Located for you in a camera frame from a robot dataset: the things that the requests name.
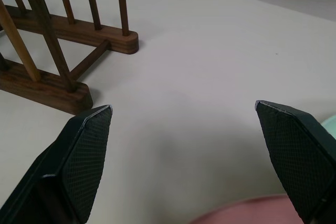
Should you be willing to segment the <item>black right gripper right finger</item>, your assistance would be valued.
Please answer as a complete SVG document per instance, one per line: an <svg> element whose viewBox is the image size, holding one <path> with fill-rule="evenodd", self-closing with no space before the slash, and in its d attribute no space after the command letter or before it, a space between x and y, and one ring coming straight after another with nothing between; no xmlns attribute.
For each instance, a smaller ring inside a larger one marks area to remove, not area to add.
<svg viewBox="0 0 336 224"><path fill-rule="evenodd" d="M311 114L255 103L272 166L304 224L336 224L336 138Z"/></svg>

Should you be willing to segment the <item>wooden dish rack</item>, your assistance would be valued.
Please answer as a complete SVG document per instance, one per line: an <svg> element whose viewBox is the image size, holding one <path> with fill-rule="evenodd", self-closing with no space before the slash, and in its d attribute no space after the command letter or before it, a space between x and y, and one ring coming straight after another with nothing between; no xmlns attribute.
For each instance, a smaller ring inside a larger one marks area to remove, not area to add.
<svg viewBox="0 0 336 224"><path fill-rule="evenodd" d="M101 23L96 0L88 0L91 22L75 19L70 0L62 0L65 16L51 14L45 0L28 0L30 8L23 0L15 0L15 6L0 0L0 32L6 34L20 58L14 62L0 53L0 90L73 115L92 108L90 90L80 77L108 50L127 55L139 50L139 36L129 28L127 1L118 1L120 28ZM37 69L20 30L44 37L57 74ZM60 40L92 46L93 51L69 69Z"/></svg>

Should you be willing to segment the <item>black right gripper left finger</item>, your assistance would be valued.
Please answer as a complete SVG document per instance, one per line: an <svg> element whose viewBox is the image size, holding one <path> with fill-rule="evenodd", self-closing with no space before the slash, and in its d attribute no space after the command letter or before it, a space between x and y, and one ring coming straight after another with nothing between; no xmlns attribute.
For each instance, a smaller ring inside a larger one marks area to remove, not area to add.
<svg viewBox="0 0 336 224"><path fill-rule="evenodd" d="M0 208L0 224L86 224L101 181L111 105L72 117Z"/></svg>

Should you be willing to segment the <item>green plate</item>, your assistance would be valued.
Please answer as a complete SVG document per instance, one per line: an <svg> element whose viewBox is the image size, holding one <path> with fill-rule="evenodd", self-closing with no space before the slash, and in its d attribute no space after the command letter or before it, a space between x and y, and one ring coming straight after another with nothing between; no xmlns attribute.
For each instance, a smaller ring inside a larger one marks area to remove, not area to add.
<svg viewBox="0 0 336 224"><path fill-rule="evenodd" d="M328 131L328 133L336 140L336 115L324 120L321 125Z"/></svg>

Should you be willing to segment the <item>red plate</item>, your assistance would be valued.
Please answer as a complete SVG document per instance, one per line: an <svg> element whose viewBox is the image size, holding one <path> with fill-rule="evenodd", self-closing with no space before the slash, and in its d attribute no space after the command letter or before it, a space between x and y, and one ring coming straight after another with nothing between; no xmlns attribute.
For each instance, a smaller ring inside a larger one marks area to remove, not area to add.
<svg viewBox="0 0 336 224"><path fill-rule="evenodd" d="M242 200L212 210L189 224L304 224L287 195Z"/></svg>

